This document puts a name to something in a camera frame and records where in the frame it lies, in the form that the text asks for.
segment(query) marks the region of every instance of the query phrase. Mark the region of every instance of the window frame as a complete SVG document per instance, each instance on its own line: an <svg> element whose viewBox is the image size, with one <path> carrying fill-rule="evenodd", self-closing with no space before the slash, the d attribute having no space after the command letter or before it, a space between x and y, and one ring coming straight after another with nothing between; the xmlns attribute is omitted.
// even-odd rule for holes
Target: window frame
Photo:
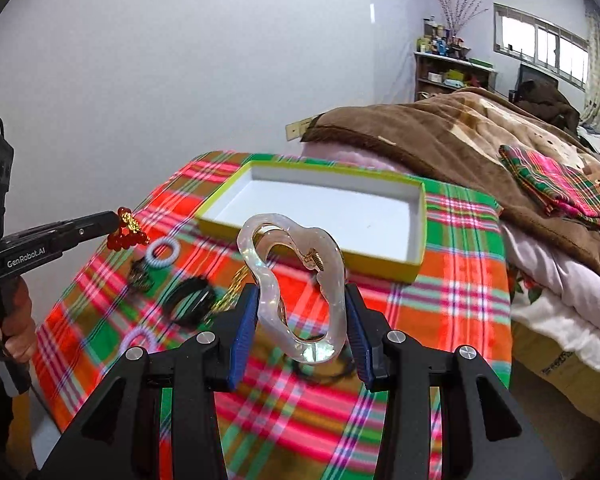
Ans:
<svg viewBox="0 0 600 480"><path fill-rule="evenodd" d="M510 51L508 48L505 48L504 45L501 45L499 42L502 41L502 17L506 16L508 18L512 18L514 20L518 20L519 22L528 23L533 25L536 30L536 38L535 38L535 54L533 58L531 56L527 56L526 54L522 54L521 52ZM544 61L540 61L538 59L538 30L544 30L548 34L552 34L556 37L555 41L555 64L553 67ZM560 70L560 40L564 39L565 41L569 41L571 44L581 48L587 54L589 53L589 43L586 40L583 40L581 37L569 32L565 28L558 27L547 20L542 20L537 16L529 14L527 12L523 12L522 10L517 10L512 7L507 7L501 4L493 4L493 51L498 54L503 54L504 56L509 56L514 59L518 59L523 63L531 65L541 71L547 72L551 76L558 77L567 83L572 84L579 90L584 90L586 88L587 82L580 81L577 78L574 78L571 74L567 74L563 70Z"/></svg>

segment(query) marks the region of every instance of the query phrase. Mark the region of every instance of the clear hair claw clip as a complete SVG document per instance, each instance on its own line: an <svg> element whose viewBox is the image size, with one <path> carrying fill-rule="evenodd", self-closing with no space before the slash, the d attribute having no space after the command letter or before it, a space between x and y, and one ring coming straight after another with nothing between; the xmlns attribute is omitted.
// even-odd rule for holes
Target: clear hair claw clip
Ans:
<svg viewBox="0 0 600 480"><path fill-rule="evenodd" d="M254 245L253 237L262 237ZM260 287L258 322L282 351L299 363L318 365L340 354L347 335L344 305L344 263L340 248L327 231L302 227L280 214L260 214L249 218L238 234L238 249ZM318 340L303 340L286 325L284 303L278 280L266 260L275 245L294 250L302 264L317 270L320 292L329 304L329 325Z"/></svg>

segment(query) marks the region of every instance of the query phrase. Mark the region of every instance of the black hair tie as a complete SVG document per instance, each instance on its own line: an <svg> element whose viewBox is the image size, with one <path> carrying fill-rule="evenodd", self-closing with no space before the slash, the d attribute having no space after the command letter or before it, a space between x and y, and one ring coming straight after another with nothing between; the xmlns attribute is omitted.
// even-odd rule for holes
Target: black hair tie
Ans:
<svg viewBox="0 0 600 480"><path fill-rule="evenodd" d="M312 336L307 340L317 340L321 337L324 337L324 334ZM353 355L348 344L344 345L337 360L343 365L343 369L340 373L334 375L318 374L316 372L307 373L302 370L302 365L298 361L294 361L293 359L290 361L293 373L305 383L312 384L313 386L332 386L343 379L353 377L356 372L356 363L353 361Z"/></svg>
<svg viewBox="0 0 600 480"><path fill-rule="evenodd" d="M187 296L197 295L196 300L176 319L171 317L174 309ZM179 283L162 304L162 314L172 323L195 330L216 302L216 292L208 279L195 276Z"/></svg>

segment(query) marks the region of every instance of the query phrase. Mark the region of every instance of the wall outlet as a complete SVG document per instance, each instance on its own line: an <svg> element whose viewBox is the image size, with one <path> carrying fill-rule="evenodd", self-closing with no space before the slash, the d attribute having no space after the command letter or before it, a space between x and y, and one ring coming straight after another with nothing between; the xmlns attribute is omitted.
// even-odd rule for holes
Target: wall outlet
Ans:
<svg viewBox="0 0 600 480"><path fill-rule="evenodd" d="M302 137L305 132L309 129L309 124L313 121L317 115L308 117L298 121L297 123L291 123L286 126L286 140L294 140Z"/></svg>

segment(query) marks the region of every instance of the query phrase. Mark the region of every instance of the brown blanket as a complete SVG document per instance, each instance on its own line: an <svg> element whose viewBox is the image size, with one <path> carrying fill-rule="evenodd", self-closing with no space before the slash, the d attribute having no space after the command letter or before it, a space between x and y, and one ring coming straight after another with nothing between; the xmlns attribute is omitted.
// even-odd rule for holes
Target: brown blanket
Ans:
<svg viewBox="0 0 600 480"><path fill-rule="evenodd" d="M498 161L501 144L528 146L574 168L600 165L557 128L482 89L408 105L337 108L318 117L303 142L339 142L403 164L417 174L493 196L502 219L553 244L600 275L600 231L548 218Z"/></svg>

